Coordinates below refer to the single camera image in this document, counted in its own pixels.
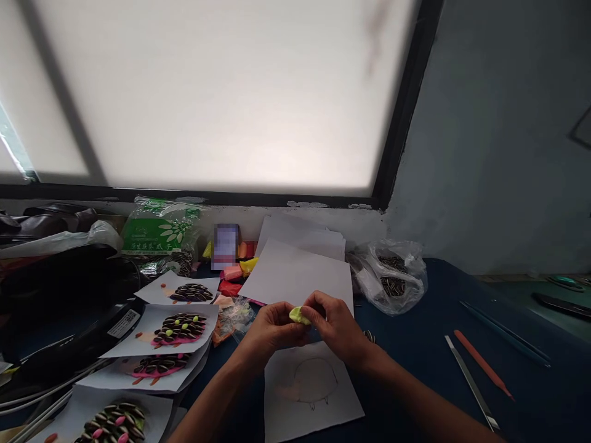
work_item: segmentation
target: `smartphone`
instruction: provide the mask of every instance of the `smartphone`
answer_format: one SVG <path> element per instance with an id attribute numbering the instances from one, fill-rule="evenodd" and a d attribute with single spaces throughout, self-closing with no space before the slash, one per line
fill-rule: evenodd
<path id="1" fill-rule="evenodd" d="M 568 315 L 591 321 L 590 308 L 586 308 L 584 306 L 577 305 L 576 303 L 571 303 L 570 301 L 560 300 L 559 298 L 550 297 L 550 295 L 544 295 L 537 292 L 532 293 L 531 296 L 542 306 L 546 306 L 550 309 L 554 309 L 555 311 L 560 311 Z"/>
<path id="2" fill-rule="evenodd" d="M 228 266 L 238 264 L 238 245 L 240 226 L 234 223 L 221 223 L 214 226 L 214 250 L 211 256 L 211 270 L 223 271 Z"/>

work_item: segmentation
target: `hand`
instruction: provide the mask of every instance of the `hand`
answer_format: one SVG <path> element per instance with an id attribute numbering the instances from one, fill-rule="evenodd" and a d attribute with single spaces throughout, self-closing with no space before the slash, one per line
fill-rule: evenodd
<path id="1" fill-rule="evenodd" d="M 265 368 L 277 349 L 307 345 L 310 326 L 294 323 L 289 318 L 293 308 L 286 301 L 261 308 L 232 356 L 257 373 Z"/>
<path id="2" fill-rule="evenodd" d="M 345 364 L 359 369 L 368 358 L 373 345 L 363 335 L 343 300 L 314 291 L 304 302 L 302 314 L 312 322 L 328 347 Z"/>

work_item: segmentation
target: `wall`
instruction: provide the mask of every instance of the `wall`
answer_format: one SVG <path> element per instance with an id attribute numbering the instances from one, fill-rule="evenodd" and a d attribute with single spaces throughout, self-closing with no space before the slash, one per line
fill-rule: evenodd
<path id="1" fill-rule="evenodd" d="M 591 151 L 566 134 L 591 102 L 590 18 L 584 0 L 447 0 L 385 214 L 215 207 L 202 225 L 237 222 L 254 238 L 264 215 L 286 211 L 343 232 L 349 247 L 420 241 L 473 274 L 588 271 Z"/>

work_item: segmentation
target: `blue pen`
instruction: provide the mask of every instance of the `blue pen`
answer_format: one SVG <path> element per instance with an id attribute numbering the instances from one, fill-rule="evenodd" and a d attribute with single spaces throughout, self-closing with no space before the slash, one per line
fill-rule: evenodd
<path id="1" fill-rule="evenodd" d="M 511 331 L 510 329 L 506 328 L 505 326 L 503 326 L 502 324 L 497 322 L 495 319 L 489 317 L 487 314 L 482 312 L 480 309 L 469 305 L 465 301 L 460 300 L 460 303 L 462 304 L 462 306 L 464 308 L 466 308 L 468 311 L 470 311 L 470 313 L 472 313 L 472 315 L 474 315 L 476 318 L 478 318 L 480 321 L 482 321 L 484 324 L 486 324 L 493 331 L 498 333 L 502 338 L 507 340 L 509 342 L 509 344 L 511 344 L 519 352 L 521 352 L 525 356 L 529 357 L 530 359 L 532 359 L 534 362 L 540 364 L 541 366 L 544 366 L 547 368 L 550 367 L 550 358 L 546 354 L 544 354 L 542 351 L 537 349 L 535 346 L 530 345 L 527 341 L 525 341 L 524 339 L 519 337 L 517 334 L 515 334 L 513 331 Z"/>

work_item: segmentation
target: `clay tool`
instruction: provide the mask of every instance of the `clay tool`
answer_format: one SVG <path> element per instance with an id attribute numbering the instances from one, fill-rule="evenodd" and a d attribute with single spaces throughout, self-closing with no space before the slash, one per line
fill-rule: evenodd
<path id="1" fill-rule="evenodd" d="M 466 363 L 464 363 L 462 356 L 457 351 L 457 349 L 454 347 L 454 343 L 452 343 L 449 335 L 445 336 L 445 340 L 448 342 L 449 349 L 451 349 L 451 352 L 453 353 L 454 357 L 456 358 L 457 364 L 459 365 L 462 373 L 464 374 L 464 378 L 466 379 L 466 381 L 468 382 L 468 385 L 470 386 L 470 389 L 472 390 L 472 394 L 474 394 L 474 398 L 476 399 L 476 403 L 478 403 L 478 406 L 480 406 L 480 410 L 484 414 L 484 418 L 486 419 L 486 422 L 488 423 L 488 427 L 491 428 L 492 432 L 497 434 L 502 439 L 506 440 L 505 436 L 501 432 L 501 428 L 499 427 L 499 424 L 493 418 L 491 410 L 488 409 L 488 405 L 484 401 L 484 397 L 480 393 L 480 389 L 478 389 L 476 382 L 472 378 L 472 374 L 470 373 L 470 371 L 466 367 Z"/>
<path id="2" fill-rule="evenodd" d="M 526 357 L 529 357 L 534 362 L 538 363 L 541 366 L 546 368 L 550 367 L 550 357 L 536 348 L 534 345 L 528 343 L 524 339 L 522 339 L 519 335 L 515 332 L 511 331 L 506 326 L 502 325 L 501 323 L 497 322 L 492 317 L 488 316 L 480 309 L 466 303 L 465 301 L 460 300 L 460 304 L 470 311 L 472 315 L 478 318 L 482 323 L 487 325 L 490 329 L 498 333 L 502 338 L 504 338 L 510 345 L 512 345 L 515 349 L 521 352 Z"/>
<path id="3" fill-rule="evenodd" d="M 466 348 L 466 351 L 468 351 L 470 353 L 470 355 L 472 356 L 472 358 L 474 358 L 474 360 L 476 360 L 476 363 L 478 363 L 480 365 L 480 367 L 482 368 L 482 370 L 484 372 L 486 372 L 486 374 L 488 375 L 488 378 L 490 378 L 491 381 L 501 391 L 503 391 L 505 394 L 507 394 L 507 396 L 511 400 L 515 401 L 515 398 L 513 398 L 513 396 L 511 395 L 511 393 L 508 391 L 507 387 L 505 386 L 505 383 L 495 373 L 495 371 L 493 371 L 493 368 L 491 368 L 489 366 L 489 364 L 486 362 L 486 360 L 484 360 L 482 358 L 482 356 L 478 353 L 478 351 L 476 350 L 476 348 L 474 346 L 472 346 L 472 344 L 468 341 L 468 339 L 464 336 L 464 334 L 462 334 L 462 332 L 461 331 L 458 331 L 457 329 L 454 331 L 454 334 L 456 335 L 456 337 L 460 341 L 460 343 L 463 344 L 464 348 Z"/>

